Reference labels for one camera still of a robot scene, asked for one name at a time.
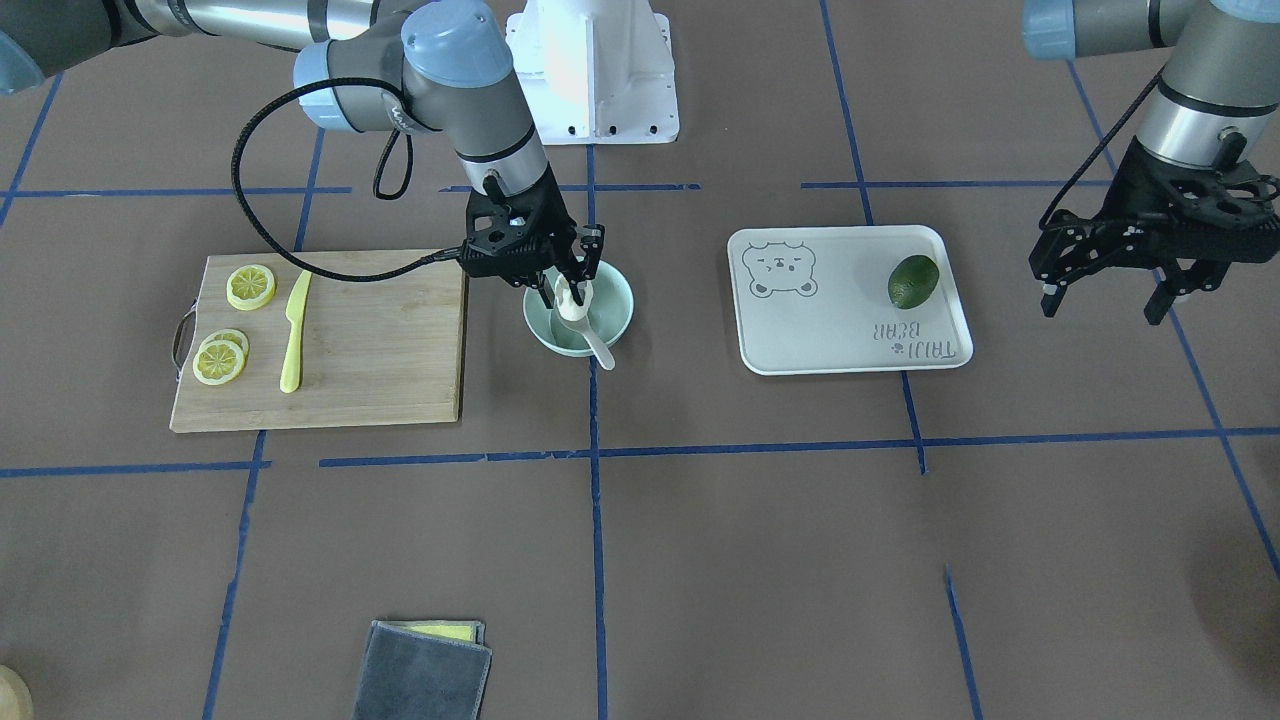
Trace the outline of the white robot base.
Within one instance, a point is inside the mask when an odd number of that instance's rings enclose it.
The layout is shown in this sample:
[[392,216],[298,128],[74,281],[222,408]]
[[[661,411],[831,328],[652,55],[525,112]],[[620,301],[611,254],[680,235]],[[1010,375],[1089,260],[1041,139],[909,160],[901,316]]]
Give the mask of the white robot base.
[[506,40],[544,145],[677,141],[671,24],[649,1],[527,1]]

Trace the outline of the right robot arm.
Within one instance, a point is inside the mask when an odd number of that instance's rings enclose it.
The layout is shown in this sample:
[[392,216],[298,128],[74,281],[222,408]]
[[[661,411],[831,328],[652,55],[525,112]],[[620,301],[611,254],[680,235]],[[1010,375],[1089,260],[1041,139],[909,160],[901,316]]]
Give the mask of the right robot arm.
[[483,1],[5,1],[3,92],[13,95],[111,49],[161,36],[244,38],[294,53],[292,91],[241,131],[298,101],[326,129],[442,133],[470,182],[466,238],[428,256],[466,275],[535,290],[544,305],[588,306],[604,231],[566,211],[513,55]]

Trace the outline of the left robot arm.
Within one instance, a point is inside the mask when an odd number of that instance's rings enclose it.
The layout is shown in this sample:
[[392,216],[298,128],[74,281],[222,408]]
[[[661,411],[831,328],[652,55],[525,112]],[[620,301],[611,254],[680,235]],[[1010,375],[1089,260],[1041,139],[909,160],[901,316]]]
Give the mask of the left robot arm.
[[1138,97],[1094,147],[1102,154],[1143,113],[1093,217],[1056,195],[1029,254],[1042,313],[1112,268],[1152,270],[1144,306],[1157,325],[1175,302],[1212,292],[1236,264],[1277,255],[1277,178],[1249,154],[1277,117],[1275,1],[1027,1],[1021,37],[1042,60],[1167,49]]

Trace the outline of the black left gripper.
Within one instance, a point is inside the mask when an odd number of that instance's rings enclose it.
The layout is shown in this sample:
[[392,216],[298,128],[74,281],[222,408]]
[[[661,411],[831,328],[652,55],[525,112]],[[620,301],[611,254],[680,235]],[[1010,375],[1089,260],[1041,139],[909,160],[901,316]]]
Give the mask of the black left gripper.
[[1053,209],[1030,251],[1039,307],[1056,316],[1068,287],[1103,269],[1164,274],[1144,306],[1160,325],[1181,295],[1216,290],[1233,264],[1277,255],[1277,178],[1245,159],[1245,137],[1226,135],[1210,165],[1165,161],[1133,140],[1093,217]]

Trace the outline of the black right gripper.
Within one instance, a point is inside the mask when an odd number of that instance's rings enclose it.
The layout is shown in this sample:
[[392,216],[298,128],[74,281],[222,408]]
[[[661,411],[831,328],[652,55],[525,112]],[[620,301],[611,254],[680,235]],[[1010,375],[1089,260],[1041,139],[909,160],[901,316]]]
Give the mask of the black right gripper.
[[[586,307],[586,282],[596,277],[605,228],[581,225],[577,234],[550,168],[520,193],[507,193],[498,176],[489,173],[483,188],[468,196],[467,223],[460,249],[460,266],[467,275],[535,281],[545,270],[550,309]],[[577,237],[581,261],[573,251]]]

